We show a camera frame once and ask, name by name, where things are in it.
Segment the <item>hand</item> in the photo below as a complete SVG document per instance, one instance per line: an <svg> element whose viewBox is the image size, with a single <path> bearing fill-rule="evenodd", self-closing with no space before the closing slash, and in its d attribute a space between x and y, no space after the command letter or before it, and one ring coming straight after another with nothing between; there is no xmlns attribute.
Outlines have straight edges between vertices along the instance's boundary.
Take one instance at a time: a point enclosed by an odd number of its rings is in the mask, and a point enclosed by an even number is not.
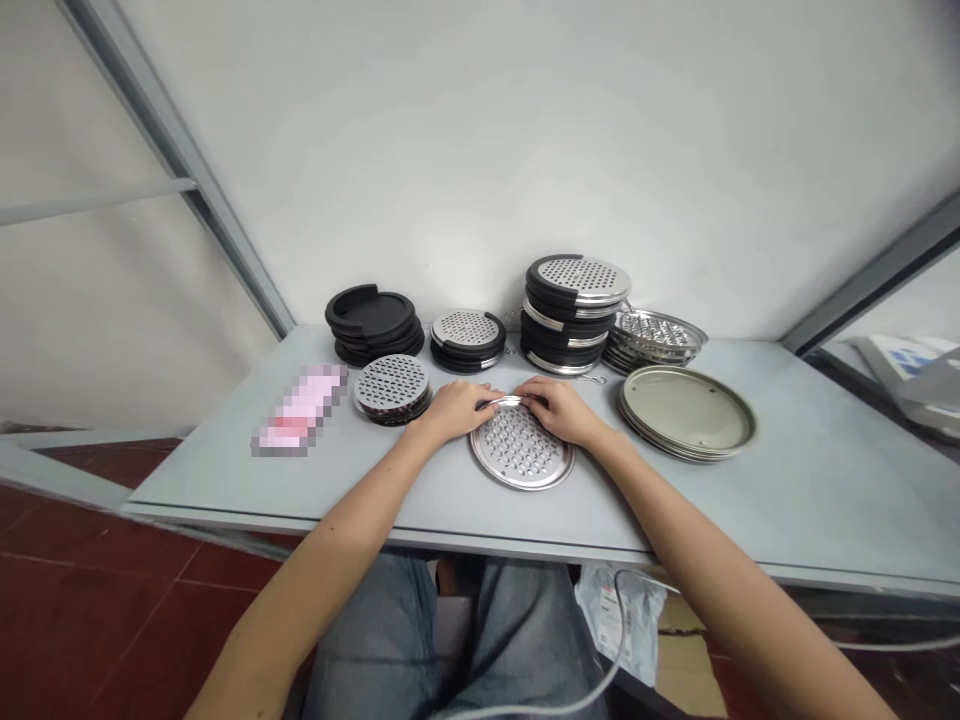
<svg viewBox="0 0 960 720"><path fill-rule="evenodd" d="M477 410L477 404L502 397L502 392L490 389L490 383L474 385L457 380L440 388L427 411L414 422L442 444L466 435L492 418L497 412L496 405Z"/></svg>
<svg viewBox="0 0 960 720"><path fill-rule="evenodd" d="M543 426L561 440L588 447L613 428L577 394L572 383L537 375L513 391Z"/></svg>

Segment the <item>person's left hand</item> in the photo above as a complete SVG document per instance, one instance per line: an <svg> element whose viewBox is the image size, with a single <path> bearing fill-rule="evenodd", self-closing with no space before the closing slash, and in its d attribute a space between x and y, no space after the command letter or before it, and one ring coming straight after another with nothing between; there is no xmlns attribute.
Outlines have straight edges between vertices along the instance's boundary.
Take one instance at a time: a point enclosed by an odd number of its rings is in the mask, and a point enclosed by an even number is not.
<svg viewBox="0 0 960 720"><path fill-rule="evenodd" d="M427 411L414 422L445 443L466 435L492 418L497 412L496 405L488 405L483 410L477 410L477 405L501 397L503 393L491 390L490 383L474 385L457 380L440 388Z"/></svg>

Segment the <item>red tile floor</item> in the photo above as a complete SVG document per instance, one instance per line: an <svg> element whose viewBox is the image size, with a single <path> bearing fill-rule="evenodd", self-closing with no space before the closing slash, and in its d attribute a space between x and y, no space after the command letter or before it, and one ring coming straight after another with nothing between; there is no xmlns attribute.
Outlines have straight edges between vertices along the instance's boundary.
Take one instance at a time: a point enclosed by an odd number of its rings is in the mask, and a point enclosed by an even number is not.
<svg viewBox="0 0 960 720"><path fill-rule="evenodd" d="M133 488L177 444L45 454ZM0 485L0 716L179 720L278 567ZM770 717L724 651L710 652L730 717Z"/></svg>

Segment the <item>forearm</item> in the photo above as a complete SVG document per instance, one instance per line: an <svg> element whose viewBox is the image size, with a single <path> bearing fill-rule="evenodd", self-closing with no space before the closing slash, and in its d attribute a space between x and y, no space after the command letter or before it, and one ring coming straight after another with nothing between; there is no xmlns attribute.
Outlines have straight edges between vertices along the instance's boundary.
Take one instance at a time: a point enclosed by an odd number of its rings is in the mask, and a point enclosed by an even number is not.
<svg viewBox="0 0 960 720"><path fill-rule="evenodd" d="M711 635L777 707L798 717L894 717L786 593L650 467L625 435L598 435L588 450L620 488Z"/></svg>
<svg viewBox="0 0 960 720"><path fill-rule="evenodd" d="M279 716L297 668L360 584L440 444L411 423L303 539L230 633L189 718Z"/></svg>

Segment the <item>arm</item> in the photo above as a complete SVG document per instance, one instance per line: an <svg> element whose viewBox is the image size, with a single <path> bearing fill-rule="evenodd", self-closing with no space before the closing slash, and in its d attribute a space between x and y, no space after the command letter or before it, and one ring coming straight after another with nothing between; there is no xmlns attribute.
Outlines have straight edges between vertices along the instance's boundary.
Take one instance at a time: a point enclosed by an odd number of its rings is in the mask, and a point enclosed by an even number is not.
<svg viewBox="0 0 960 720"><path fill-rule="evenodd" d="M895 718L787 594L572 386L536 377L515 393L547 430L603 465L684 598L775 707L803 718Z"/></svg>
<svg viewBox="0 0 960 720"><path fill-rule="evenodd" d="M448 440L493 417L502 395L458 380L437 393L396 445L327 513L227 638L188 720L279 718L300 664L383 547L417 475Z"/></svg>

